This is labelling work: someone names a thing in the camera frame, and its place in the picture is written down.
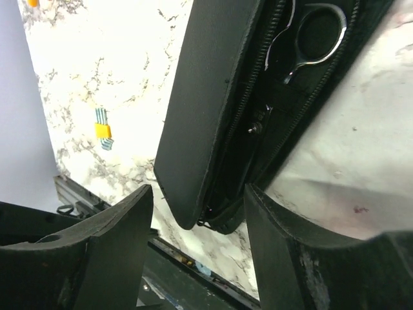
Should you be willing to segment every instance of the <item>yellow clip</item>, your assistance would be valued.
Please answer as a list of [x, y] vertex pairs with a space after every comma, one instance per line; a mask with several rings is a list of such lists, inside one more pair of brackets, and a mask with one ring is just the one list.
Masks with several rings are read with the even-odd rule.
[[112, 137], [112, 133], [110, 132], [109, 125], [102, 125], [102, 124], [95, 123], [95, 131], [96, 131], [97, 138], [111, 138]]
[[35, 8], [39, 5], [39, 0], [28, 0], [28, 5]]

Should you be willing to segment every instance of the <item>black case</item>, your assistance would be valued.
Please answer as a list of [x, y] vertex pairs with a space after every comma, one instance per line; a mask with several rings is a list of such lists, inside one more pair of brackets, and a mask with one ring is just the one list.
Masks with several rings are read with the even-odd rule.
[[343, 236], [254, 185], [245, 188], [244, 207], [260, 309], [413, 309], [412, 231]]
[[[340, 7], [347, 29], [329, 60], [300, 68], [286, 85], [296, 55], [298, 20], [282, 32], [292, 1], [194, 0], [154, 167], [182, 228], [238, 227], [245, 184], [268, 185], [392, 0], [296, 1], [296, 18], [312, 3]], [[340, 29], [329, 14], [302, 25], [299, 44], [312, 57]]]

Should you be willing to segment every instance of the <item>black zippered case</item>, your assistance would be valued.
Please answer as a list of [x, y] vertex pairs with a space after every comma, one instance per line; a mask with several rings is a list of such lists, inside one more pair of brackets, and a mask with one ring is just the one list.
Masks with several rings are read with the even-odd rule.
[[182, 228], [238, 227], [392, 2], [194, 0], [154, 167]]

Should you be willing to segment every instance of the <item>screw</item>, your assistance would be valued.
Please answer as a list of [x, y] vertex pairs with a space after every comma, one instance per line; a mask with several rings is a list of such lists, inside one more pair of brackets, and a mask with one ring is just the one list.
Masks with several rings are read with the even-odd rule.
[[259, 134], [261, 133], [262, 126], [260, 123], [253, 123], [252, 127], [248, 129], [250, 134]]

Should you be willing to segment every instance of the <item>white wall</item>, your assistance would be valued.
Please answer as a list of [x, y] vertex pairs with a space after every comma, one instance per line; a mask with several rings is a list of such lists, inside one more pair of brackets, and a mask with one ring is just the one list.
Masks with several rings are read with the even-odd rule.
[[0, 201], [55, 211], [59, 174], [17, 1], [0, 1]]

